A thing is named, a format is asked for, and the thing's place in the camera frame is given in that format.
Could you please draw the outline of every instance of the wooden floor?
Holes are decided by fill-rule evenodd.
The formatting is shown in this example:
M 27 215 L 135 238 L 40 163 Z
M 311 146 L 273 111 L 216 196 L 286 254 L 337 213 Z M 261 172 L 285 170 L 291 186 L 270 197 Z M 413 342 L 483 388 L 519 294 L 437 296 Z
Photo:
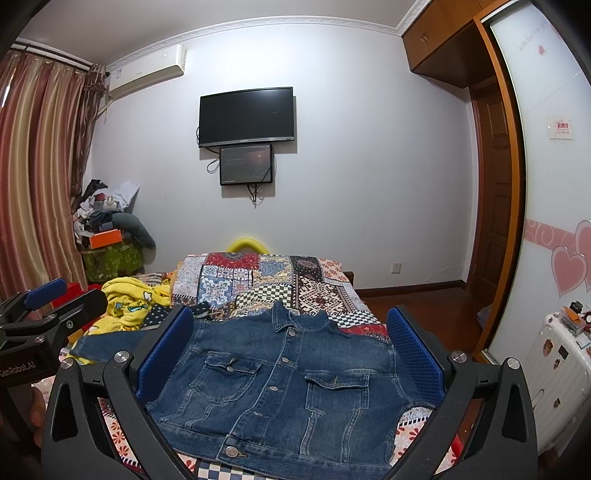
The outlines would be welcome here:
M 364 298 L 372 313 L 382 322 L 388 310 L 404 305 L 416 321 L 433 332 L 449 350 L 474 351 L 482 333 L 476 313 L 484 306 L 462 288 Z

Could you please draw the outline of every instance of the denim jacket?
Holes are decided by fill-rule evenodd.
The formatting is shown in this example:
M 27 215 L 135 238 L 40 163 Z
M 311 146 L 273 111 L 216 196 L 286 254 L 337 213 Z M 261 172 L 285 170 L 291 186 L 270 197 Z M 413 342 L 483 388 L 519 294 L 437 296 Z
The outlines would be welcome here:
M 280 302 L 198 320 L 148 411 L 173 448 L 285 480 L 380 479 L 400 415 L 429 405 L 391 344 Z

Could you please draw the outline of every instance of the human hand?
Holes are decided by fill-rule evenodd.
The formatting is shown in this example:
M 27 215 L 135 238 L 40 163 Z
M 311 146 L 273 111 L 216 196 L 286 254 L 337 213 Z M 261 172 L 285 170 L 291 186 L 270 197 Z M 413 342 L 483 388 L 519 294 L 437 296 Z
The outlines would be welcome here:
M 43 394 L 37 387 L 31 386 L 33 390 L 33 403 L 29 411 L 29 418 L 31 423 L 37 428 L 33 432 L 33 441 L 35 445 L 41 448 L 41 440 L 43 439 L 43 422 L 45 421 L 45 400 Z M 2 416 L 0 415 L 0 426 L 2 426 Z

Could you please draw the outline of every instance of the door frame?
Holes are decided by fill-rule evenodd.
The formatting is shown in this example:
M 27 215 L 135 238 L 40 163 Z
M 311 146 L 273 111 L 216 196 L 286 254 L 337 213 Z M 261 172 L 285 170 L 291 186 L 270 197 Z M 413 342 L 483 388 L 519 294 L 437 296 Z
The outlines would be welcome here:
M 476 26 L 482 36 L 482 40 L 484 41 L 486 49 L 491 57 L 493 67 L 495 69 L 496 81 L 498 82 L 499 88 L 501 90 L 501 97 L 503 100 L 503 106 L 505 108 L 505 116 L 507 120 L 507 131 L 509 134 L 509 151 L 511 153 L 511 210 L 509 214 L 507 245 L 505 248 L 505 258 L 503 259 L 503 266 L 496 289 L 495 299 L 491 305 L 491 312 L 473 353 L 474 359 L 479 362 L 489 362 L 486 349 L 491 344 L 496 329 L 501 321 L 501 316 L 505 310 L 505 305 L 507 298 L 509 297 L 509 292 L 511 291 L 513 279 L 515 278 L 515 270 L 517 268 L 517 260 L 519 258 L 519 251 L 521 249 L 525 218 L 525 151 L 521 129 L 521 119 L 519 117 L 519 109 L 517 107 L 517 99 L 515 97 L 515 92 L 513 90 L 509 72 L 507 71 L 502 54 L 496 45 L 496 41 L 494 41 L 492 38 L 492 33 L 489 32 L 489 29 L 482 24 L 483 18 L 487 17 L 506 3 L 508 3 L 508 0 L 496 0 L 474 17 L 474 22 L 476 23 Z M 485 80 L 475 87 L 482 87 L 486 84 L 486 82 L 490 81 L 491 79 Z M 475 99 L 472 95 L 472 89 L 470 89 L 470 97 L 472 98 L 472 107 L 475 109 Z M 479 244 L 476 242 L 479 242 L 481 236 L 483 208 L 482 192 L 484 185 L 480 122 L 476 116 L 477 109 L 475 109 L 474 112 L 476 135 L 478 139 L 479 193 L 475 244 L 472 250 L 468 285 L 470 285 L 470 281 L 473 279 L 472 273 L 475 266 L 476 254 L 479 248 Z

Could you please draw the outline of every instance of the yellow arched object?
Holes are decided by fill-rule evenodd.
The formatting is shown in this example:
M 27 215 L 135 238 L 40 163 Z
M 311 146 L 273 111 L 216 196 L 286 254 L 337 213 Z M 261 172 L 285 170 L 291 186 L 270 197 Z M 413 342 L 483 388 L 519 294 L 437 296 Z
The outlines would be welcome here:
M 239 238 L 232 245 L 228 247 L 227 252 L 238 252 L 241 248 L 252 248 L 256 253 L 268 255 L 270 252 L 262 243 L 254 240 L 254 238 Z

